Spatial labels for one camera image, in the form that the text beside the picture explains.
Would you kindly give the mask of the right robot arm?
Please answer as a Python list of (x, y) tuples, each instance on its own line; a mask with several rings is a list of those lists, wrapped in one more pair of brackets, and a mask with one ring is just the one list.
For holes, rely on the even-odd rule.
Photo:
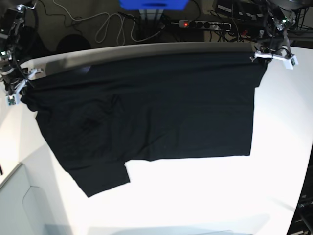
[[(32, 71), (21, 64), (29, 61), (29, 51), (36, 40), (39, 27), (36, 0), (2, 0), (0, 2), (0, 81), (8, 95), (24, 95), (27, 86), (32, 86)], [(32, 11), (35, 32), (28, 46), (19, 43), (25, 26), (26, 12)]]

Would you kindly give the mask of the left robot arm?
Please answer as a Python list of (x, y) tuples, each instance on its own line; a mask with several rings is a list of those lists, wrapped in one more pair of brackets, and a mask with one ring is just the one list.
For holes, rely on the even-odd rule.
[(291, 59), (293, 54), (288, 29), (296, 23), (296, 10), (311, 4), (310, 0), (259, 0), (256, 4), (263, 13), (263, 33), (255, 39), (255, 56)]

